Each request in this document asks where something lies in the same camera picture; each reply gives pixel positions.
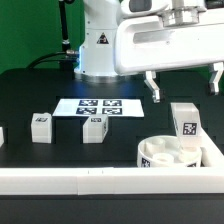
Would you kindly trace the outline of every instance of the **black table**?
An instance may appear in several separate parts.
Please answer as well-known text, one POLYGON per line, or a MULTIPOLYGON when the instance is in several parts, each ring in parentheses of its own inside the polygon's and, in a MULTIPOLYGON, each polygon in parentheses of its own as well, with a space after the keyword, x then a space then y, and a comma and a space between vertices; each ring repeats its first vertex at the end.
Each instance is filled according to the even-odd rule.
MULTIPOLYGON (((192 102, 202 127, 224 152, 224 99, 207 94, 208 78, 193 71, 159 74, 166 100, 154 104, 141 75, 126 82, 90 84, 73 73, 14 69, 0 76, 0 127, 6 143, 1 168, 136 167, 144 138, 175 135, 170 102, 192 102), (53 143, 32 143, 33 113, 53 113, 61 98, 140 99, 144 118, 110 117, 103 144, 83 144, 85 117, 53 119, 53 143)), ((223 223, 224 196, 95 195, 1 196, 1 223, 223 223)))

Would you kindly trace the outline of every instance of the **small white box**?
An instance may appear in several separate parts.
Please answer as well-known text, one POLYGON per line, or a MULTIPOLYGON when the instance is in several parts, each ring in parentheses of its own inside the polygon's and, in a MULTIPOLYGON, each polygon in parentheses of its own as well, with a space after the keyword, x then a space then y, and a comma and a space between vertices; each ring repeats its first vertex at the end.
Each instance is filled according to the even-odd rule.
POLYGON ((193 103, 171 103, 176 135, 182 147, 201 147, 201 121, 193 103))
POLYGON ((0 147, 4 143, 3 129, 0 127, 0 147))
POLYGON ((108 115, 90 115, 83 125, 83 143, 102 143, 108 132, 108 115))
POLYGON ((33 114, 31 123, 32 141, 38 143, 51 143, 52 116, 49 113, 33 114))

